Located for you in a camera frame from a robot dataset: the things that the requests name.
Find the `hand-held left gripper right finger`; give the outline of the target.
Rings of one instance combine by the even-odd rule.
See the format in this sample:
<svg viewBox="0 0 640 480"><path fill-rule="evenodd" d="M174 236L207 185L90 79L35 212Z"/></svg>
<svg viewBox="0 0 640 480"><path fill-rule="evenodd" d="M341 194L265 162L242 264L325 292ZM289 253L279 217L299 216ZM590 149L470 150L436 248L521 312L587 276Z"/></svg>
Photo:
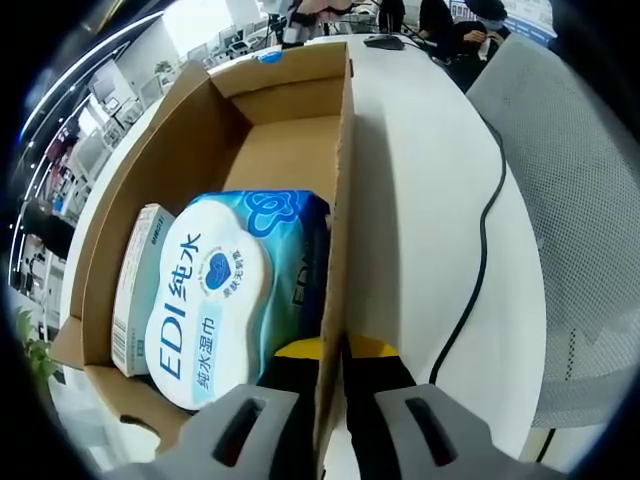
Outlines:
<svg viewBox="0 0 640 480"><path fill-rule="evenodd" d="M390 345L342 341L346 424L363 479L557 479L499 450L488 424L438 387L417 384Z"/></svg>

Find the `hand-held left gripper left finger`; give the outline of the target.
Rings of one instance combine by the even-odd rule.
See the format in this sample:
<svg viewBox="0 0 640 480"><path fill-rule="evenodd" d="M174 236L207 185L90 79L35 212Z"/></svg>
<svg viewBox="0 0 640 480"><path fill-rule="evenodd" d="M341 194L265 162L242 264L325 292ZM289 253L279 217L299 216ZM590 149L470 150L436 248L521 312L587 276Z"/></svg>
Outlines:
<svg viewBox="0 0 640 480"><path fill-rule="evenodd" d="M313 479L315 390L321 341L279 349L255 385L242 384L203 407L174 447L116 479Z"/></svg>

